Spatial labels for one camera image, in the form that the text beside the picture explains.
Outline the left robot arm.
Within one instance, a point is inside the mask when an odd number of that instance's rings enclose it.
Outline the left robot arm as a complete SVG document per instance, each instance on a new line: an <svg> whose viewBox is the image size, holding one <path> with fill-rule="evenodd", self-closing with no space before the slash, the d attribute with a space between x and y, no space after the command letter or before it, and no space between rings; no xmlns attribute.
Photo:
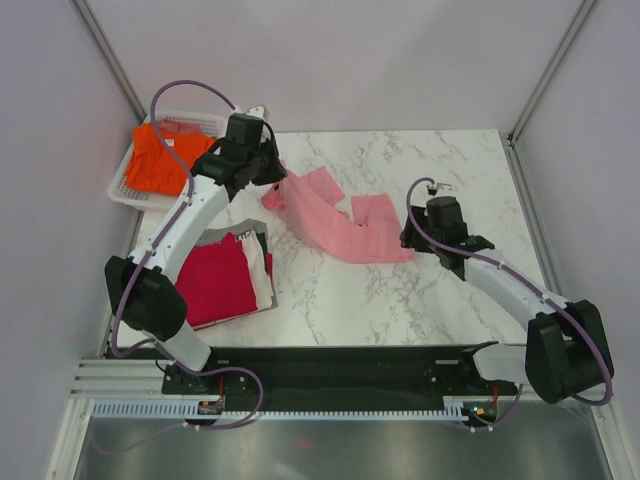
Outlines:
<svg viewBox="0 0 640 480"><path fill-rule="evenodd" d="M211 221L249 184L284 179L273 129L266 109L235 112L226 132L187 173L183 192L151 237L127 257L113 256L105 266L114 322L143 333L148 344L180 364L185 382L208 393L219 382L219 369L209 363L212 350L187 321L187 306L175 283L180 270Z"/></svg>

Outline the pink t shirt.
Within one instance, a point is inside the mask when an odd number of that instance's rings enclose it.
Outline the pink t shirt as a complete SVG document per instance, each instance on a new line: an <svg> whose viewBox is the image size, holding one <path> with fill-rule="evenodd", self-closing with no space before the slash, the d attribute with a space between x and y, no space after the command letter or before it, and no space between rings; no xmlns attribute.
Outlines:
<svg viewBox="0 0 640 480"><path fill-rule="evenodd" d="M287 176L261 198L301 240L349 264L397 264L414 258L401 246L401 224L386 194L353 196L350 214L338 203L345 194L329 171Z"/></svg>

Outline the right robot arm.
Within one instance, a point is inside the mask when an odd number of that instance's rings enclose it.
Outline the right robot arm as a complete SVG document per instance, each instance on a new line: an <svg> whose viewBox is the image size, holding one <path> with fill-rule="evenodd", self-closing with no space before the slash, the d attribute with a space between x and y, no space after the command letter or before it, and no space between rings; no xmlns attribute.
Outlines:
<svg viewBox="0 0 640 480"><path fill-rule="evenodd" d="M488 295L526 331L524 344L485 343L466 351L458 381L467 392L483 392L493 381L530 386L556 404L582 400L602 385L603 403L613 394L614 366L602 317L588 300L572 302L536 284L509 265L493 243L471 235L459 202L437 197L409 205L400 235L403 247L434 254L440 265Z"/></svg>

